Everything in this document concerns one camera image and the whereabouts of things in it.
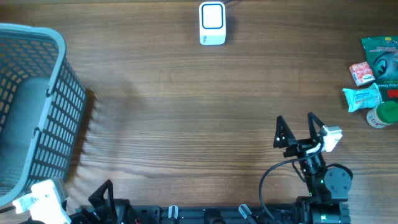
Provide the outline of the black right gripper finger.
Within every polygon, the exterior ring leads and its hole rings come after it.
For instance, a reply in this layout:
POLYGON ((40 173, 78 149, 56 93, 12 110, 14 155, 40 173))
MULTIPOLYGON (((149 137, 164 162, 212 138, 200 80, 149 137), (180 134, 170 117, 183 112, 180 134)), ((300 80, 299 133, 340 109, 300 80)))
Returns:
POLYGON ((317 125, 319 128, 322 128, 324 126, 324 123, 313 112, 309 112, 307 116, 310 138, 318 141, 320 137, 318 136, 315 125, 317 125))
POLYGON ((276 130, 274 137, 274 148, 283 148, 297 145, 297 140, 290 130, 282 115, 277 117, 276 130))

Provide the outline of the light blue packet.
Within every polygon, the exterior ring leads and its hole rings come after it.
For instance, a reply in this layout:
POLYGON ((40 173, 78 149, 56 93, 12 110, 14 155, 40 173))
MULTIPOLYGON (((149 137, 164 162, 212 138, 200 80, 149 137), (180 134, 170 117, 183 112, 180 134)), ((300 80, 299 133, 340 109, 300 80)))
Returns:
POLYGON ((376 83, 368 88, 358 90, 344 88, 342 92, 345 94, 349 113, 360 109, 374 108, 382 103, 382 96, 376 83))

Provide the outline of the red orange small carton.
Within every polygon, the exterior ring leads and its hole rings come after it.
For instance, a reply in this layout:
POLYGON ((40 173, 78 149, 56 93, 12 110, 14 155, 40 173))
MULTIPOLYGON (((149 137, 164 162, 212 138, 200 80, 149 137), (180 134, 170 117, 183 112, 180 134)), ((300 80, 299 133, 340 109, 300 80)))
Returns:
POLYGON ((362 86, 375 80, 373 71, 367 62, 353 64, 349 70, 357 86, 362 86))

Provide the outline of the green lid jar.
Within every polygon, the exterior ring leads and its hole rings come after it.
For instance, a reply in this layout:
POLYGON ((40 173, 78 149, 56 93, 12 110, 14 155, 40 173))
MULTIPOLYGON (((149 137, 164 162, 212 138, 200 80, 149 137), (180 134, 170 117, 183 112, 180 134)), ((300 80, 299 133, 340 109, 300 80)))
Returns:
POLYGON ((397 122, 397 102, 386 101, 368 111, 366 119, 370 126, 381 129, 397 122))

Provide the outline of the green 3M gloves packet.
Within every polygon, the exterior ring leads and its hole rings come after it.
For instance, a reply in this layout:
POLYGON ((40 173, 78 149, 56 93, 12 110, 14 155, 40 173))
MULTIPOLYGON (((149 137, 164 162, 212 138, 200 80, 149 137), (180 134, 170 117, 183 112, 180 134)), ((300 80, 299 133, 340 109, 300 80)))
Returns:
POLYGON ((383 101, 397 101, 397 36, 361 39, 383 101))

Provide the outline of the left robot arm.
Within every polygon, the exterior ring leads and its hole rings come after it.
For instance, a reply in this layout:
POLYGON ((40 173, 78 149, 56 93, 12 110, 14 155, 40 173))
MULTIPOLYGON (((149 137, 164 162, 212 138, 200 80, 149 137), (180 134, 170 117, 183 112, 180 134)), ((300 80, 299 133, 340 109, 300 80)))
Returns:
POLYGON ((16 213, 30 212, 27 223, 139 223, 128 200, 115 199, 113 183, 107 180, 89 197, 90 208, 66 212, 68 194, 62 180, 51 178, 31 187, 31 193, 12 202, 16 213))

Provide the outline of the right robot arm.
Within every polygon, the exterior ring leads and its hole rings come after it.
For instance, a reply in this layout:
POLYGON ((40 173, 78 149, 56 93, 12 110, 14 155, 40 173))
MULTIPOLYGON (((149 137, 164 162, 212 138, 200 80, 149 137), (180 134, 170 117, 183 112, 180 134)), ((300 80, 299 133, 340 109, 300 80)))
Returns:
POLYGON ((296 139, 283 116, 278 116, 273 146, 284 148, 285 158, 306 184, 308 197, 299 196, 291 212, 278 217, 283 223, 349 223, 348 201, 353 173, 341 164, 327 164, 322 156, 331 152, 343 137, 339 126, 327 126, 315 114, 308 114, 310 137, 296 139))

